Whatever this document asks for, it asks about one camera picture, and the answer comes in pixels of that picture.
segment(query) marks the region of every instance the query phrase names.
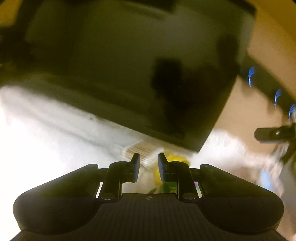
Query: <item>metal bolt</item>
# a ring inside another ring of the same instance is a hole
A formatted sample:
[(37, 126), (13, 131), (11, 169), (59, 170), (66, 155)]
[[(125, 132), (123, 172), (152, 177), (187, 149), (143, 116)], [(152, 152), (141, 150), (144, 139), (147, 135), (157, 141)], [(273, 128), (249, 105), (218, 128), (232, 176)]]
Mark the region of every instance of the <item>metal bolt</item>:
[(183, 198), (187, 199), (187, 200), (193, 200), (193, 199), (196, 199), (197, 196), (196, 196), (196, 194), (194, 194), (192, 192), (186, 192), (183, 194)]
[(101, 195), (101, 198), (104, 200), (112, 200), (113, 198), (115, 198), (115, 195), (113, 193), (107, 192), (107, 193), (103, 193)]

